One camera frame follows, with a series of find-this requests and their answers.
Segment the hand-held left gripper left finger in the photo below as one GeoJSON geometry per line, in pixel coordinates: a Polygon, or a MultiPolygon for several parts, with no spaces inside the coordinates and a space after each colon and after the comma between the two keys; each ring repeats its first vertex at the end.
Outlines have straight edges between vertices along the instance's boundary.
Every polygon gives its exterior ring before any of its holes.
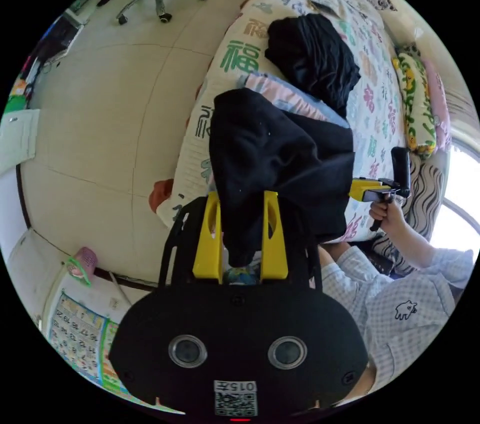
{"type": "Polygon", "coordinates": [[[192,268],[196,279],[223,279],[223,249],[220,200],[218,193],[211,191],[206,197],[192,268]]]}

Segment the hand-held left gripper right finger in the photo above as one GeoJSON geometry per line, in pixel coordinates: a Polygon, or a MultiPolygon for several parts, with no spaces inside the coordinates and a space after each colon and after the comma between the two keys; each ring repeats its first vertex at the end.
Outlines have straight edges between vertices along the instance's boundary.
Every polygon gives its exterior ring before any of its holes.
{"type": "Polygon", "coordinates": [[[260,280],[285,280],[288,272],[278,194],[274,191],[265,191],[263,193],[260,280]]]}

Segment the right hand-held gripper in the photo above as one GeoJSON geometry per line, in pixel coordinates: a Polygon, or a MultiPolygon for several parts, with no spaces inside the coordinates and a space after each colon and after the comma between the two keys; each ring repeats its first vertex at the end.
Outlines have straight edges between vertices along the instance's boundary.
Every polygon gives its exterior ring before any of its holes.
{"type": "Polygon", "coordinates": [[[352,180],[349,197],[357,202],[383,205],[386,214],[389,205],[400,192],[401,186],[398,182],[359,177],[352,180]]]}

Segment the person's right hand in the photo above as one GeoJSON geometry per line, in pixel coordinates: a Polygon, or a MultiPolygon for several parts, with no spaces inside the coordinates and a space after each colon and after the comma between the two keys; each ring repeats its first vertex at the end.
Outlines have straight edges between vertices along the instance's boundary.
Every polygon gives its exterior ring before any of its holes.
{"type": "Polygon", "coordinates": [[[398,235],[407,227],[402,209],[395,200],[373,202],[369,214],[378,227],[388,235],[398,235]]]}

